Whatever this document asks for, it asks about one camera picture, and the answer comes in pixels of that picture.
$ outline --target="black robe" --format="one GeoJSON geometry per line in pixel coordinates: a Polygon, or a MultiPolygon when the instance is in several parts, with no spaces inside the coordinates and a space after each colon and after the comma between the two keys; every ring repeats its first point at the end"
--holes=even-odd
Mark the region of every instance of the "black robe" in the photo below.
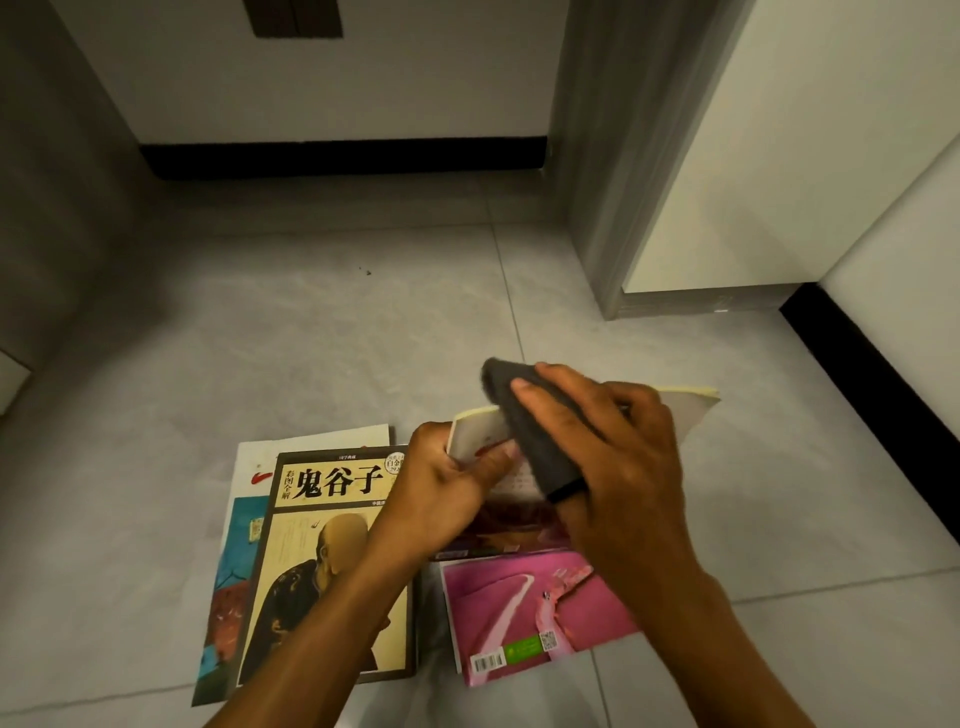
{"type": "MultiPolygon", "coordinates": [[[[267,656],[289,632],[293,632],[322,596],[313,580],[316,570],[317,560],[310,559],[291,567],[274,581],[253,628],[250,649],[240,669],[240,685],[253,677],[267,656]]],[[[360,669],[363,672],[376,670],[373,650],[367,650],[360,669]]]]}

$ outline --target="black baseboard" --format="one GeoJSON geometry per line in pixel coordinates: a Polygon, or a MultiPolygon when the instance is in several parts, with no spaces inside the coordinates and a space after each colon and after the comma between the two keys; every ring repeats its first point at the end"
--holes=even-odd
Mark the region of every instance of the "black baseboard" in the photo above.
{"type": "Polygon", "coordinates": [[[960,541],[960,441],[816,283],[780,312],[913,487],[960,541]]]}
{"type": "Polygon", "coordinates": [[[140,151],[162,180],[247,180],[540,169],[546,137],[144,144],[140,151]]]}

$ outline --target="barcode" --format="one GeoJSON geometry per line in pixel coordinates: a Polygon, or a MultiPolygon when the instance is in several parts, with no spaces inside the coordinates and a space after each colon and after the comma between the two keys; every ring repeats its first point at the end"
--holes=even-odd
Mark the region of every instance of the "barcode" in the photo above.
{"type": "Polygon", "coordinates": [[[488,652],[485,655],[473,655],[470,658],[470,664],[473,665],[473,674],[482,675],[484,672],[490,672],[498,667],[507,665],[507,658],[503,655],[503,647],[498,647],[495,652],[488,652]]]}
{"type": "Polygon", "coordinates": [[[540,632],[540,644],[543,646],[544,652],[549,652],[551,649],[556,649],[557,633],[552,629],[548,629],[546,632],[540,632]]]}

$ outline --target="person's left hand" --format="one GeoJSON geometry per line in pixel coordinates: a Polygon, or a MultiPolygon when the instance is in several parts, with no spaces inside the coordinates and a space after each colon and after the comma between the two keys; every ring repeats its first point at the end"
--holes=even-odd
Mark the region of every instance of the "person's left hand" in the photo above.
{"type": "Polygon", "coordinates": [[[391,559],[419,568],[459,536],[483,504],[487,491],[521,459],[510,440],[468,468],[446,454],[450,423],[424,423],[414,432],[403,467],[371,528],[371,546],[391,559]]]}

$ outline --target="gray cloth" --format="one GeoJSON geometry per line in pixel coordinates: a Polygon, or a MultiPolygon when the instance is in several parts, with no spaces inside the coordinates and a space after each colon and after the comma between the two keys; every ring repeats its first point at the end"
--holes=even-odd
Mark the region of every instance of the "gray cloth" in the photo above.
{"type": "Polygon", "coordinates": [[[557,503],[587,488],[583,474],[576,464],[566,456],[553,439],[543,430],[526,407],[520,404],[510,388],[515,378],[526,379],[545,389],[561,404],[569,407],[577,417],[591,430],[596,429],[587,422],[584,413],[570,397],[548,382],[529,364],[490,358],[480,370],[483,391],[493,404],[500,407],[510,432],[520,450],[530,462],[537,485],[547,500],[557,503]]]}

